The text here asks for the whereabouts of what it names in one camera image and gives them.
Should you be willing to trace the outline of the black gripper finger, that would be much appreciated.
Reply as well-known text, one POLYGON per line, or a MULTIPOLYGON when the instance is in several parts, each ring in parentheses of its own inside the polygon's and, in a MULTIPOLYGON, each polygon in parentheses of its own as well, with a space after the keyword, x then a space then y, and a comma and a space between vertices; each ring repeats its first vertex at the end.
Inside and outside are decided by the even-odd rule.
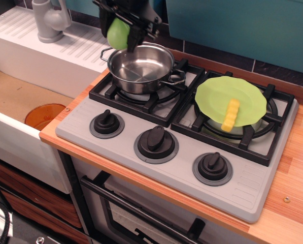
POLYGON ((133 53, 135 48, 142 44, 147 32, 136 25, 130 27, 127 39, 127 52, 133 53))
POLYGON ((106 38, 108 29, 115 19, 115 14, 103 8, 99 9, 99 21, 102 35, 106 38))

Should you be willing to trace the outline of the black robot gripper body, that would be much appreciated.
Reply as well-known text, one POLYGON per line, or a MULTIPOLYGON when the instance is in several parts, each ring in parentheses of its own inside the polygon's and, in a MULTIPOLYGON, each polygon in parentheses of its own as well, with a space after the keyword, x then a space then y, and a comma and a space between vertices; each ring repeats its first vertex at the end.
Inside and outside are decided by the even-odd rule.
POLYGON ((161 17, 155 12, 149 1, 93 1, 95 5, 115 14, 129 25, 143 28, 152 39, 158 38, 161 17))

